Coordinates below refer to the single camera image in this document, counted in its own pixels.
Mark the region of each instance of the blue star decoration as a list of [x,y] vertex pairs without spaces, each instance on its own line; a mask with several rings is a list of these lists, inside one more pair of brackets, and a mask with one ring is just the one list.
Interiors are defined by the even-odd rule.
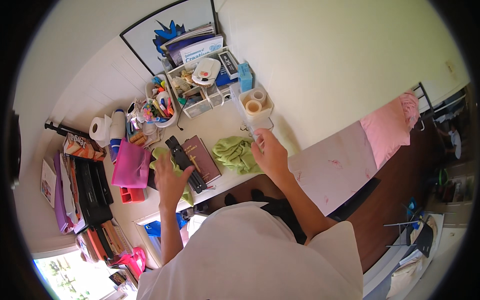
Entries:
[[161,53],[163,57],[165,57],[165,54],[163,53],[163,50],[160,49],[160,46],[170,41],[174,37],[185,33],[185,26],[183,24],[181,26],[176,25],[173,20],[170,21],[170,28],[167,28],[159,21],[157,21],[157,23],[159,23],[163,29],[154,30],[156,36],[155,39],[152,41],[156,46],[156,50]]

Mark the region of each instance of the pink flower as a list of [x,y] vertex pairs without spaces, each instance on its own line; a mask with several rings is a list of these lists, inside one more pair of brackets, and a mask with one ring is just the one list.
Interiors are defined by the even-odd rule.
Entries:
[[150,120],[150,118],[153,116],[153,113],[151,111],[152,111],[151,108],[149,108],[149,109],[144,108],[145,119]]

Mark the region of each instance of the white t-shirt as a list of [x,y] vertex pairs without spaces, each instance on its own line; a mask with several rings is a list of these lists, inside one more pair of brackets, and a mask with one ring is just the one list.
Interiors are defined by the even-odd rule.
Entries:
[[449,131],[448,134],[452,140],[453,147],[457,145],[455,149],[455,156],[460,159],[460,156],[462,155],[462,140],[460,140],[460,134],[458,133],[458,130],[455,130],[455,132]]
[[140,276],[138,300],[362,299],[363,274],[350,222],[307,246],[244,202],[211,214],[165,266]]

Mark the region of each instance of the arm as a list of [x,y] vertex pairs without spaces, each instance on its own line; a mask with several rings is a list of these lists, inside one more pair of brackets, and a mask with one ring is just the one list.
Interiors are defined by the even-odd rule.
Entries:
[[180,177],[177,177],[170,161],[170,151],[161,155],[155,163],[155,185],[160,194],[158,209],[162,226],[160,245],[163,265],[166,265],[183,249],[175,212],[188,177],[194,168],[194,166],[188,167]]
[[443,135],[443,136],[449,136],[448,132],[445,132],[445,131],[443,131],[443,130],[441,130],[441,129],[439,129],[439,128],[437,128],[437,131],[438,131],[439,134],[441,134],[441,135]]
[[301,228],[309,239],[332,226],[330,222],[298,185],[288,169],[287,151],[267,129],[258,129],[260,135],[252,143],[252,154],[263,172],[287,197]]

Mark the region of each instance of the mattress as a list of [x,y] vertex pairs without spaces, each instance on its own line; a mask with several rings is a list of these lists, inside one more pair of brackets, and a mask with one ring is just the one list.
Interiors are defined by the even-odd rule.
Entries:
[[325,216],[377,172],[372,147],[359,121],[289,157],[288,168]]

